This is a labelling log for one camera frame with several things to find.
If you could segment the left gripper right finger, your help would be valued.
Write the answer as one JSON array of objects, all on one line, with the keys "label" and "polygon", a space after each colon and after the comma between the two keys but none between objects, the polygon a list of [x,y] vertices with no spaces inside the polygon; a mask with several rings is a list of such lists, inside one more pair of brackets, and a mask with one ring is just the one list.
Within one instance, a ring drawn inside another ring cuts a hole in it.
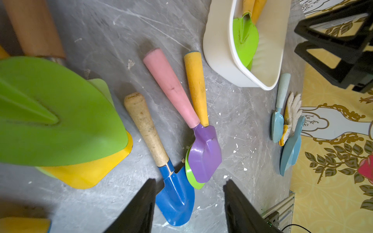
[{"label": "left gripper right finger", "polygon": [[268,224],[232,180],[223,186],[225,215],[229,233],[279,233]]}]

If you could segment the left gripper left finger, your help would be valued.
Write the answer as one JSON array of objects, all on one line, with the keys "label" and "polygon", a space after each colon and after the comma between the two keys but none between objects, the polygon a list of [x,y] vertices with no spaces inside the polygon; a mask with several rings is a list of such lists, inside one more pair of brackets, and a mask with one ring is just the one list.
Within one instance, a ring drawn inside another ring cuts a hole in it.
[{"label": "left gripper left finger", "polygon": [[152,230],[156,180],[148,179],[106,233],[150,233]]}]

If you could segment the blue metal shovel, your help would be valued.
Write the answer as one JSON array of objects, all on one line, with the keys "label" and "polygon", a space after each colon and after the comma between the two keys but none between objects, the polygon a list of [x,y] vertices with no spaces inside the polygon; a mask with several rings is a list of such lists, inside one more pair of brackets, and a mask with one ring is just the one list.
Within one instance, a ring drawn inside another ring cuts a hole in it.
[{"label": "blue metal shovel", "polygon": [[145,97],[138,92],[129,94],[124,99],[124,106],[163,177],[164,187],[156,195],[156,205],[170,225],[186,224],[194,208],[195,191],[187,180],[185,168],[175,171],[157,133]]}]

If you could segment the purple shovel pink handle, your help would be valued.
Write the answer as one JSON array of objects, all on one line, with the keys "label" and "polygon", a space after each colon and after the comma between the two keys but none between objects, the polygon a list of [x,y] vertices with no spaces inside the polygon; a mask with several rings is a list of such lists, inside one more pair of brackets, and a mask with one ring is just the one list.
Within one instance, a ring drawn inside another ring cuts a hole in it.
[{"label": "purple shovel pink handle", "polygon": [[222,162],[215,128],[205,127],[200,123],[177,75],[160,48],[149,51],[143,62],[189,128],[193,130],[195,141],[190,147],[187,162],[197,182],[208,182]]}]

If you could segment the light blue small shovel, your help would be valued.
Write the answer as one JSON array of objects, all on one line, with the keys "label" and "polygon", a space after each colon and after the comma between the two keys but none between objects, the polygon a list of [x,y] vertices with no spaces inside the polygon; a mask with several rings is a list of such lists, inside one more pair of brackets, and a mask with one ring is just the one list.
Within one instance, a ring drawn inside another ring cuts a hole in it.
[{"label": "light blue small shovel", "polygon": [[283,135],[284,117],[281,111],[284,106],[290,79],[290,73],[283,73],[279,77],[275,112],[272,115],[271,127],[272,140],[274,143],[278,143]]}]

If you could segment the green leaf shovel horizontal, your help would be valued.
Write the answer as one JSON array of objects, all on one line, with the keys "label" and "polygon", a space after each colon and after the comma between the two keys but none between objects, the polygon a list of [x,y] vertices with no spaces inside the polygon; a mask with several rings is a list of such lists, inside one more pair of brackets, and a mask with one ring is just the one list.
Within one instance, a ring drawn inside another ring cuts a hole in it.
[{"label": "green leaf shovel horizontal", "polygon": [[242,17],[233,19],[233,37],[237,55],[241,63],[252,69],[253,57],[259,44],[259,33],[252,22],[255,1],[243,1]]}]

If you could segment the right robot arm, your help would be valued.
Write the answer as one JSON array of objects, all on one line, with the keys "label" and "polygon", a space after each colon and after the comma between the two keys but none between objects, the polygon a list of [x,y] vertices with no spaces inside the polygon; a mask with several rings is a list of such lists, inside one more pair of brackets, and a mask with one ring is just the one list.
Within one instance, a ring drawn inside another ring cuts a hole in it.
[{"label": "right robot arm", "polygon": [[[316,25],[360,14],[364,15],[364,19],[353,36],[336,37],[314,28]],[[331,12],[301,20],[294,31],[306,39],[296,46],[295,53],[332,85],[343,89],[353,85],[353,91],[360,93],[373,88],[373,53],[365,49],[373,44],[372,1],[355,1]],[[311,49],[325,49],[341,60],[335,68],[330,68],[310,54]]]}]

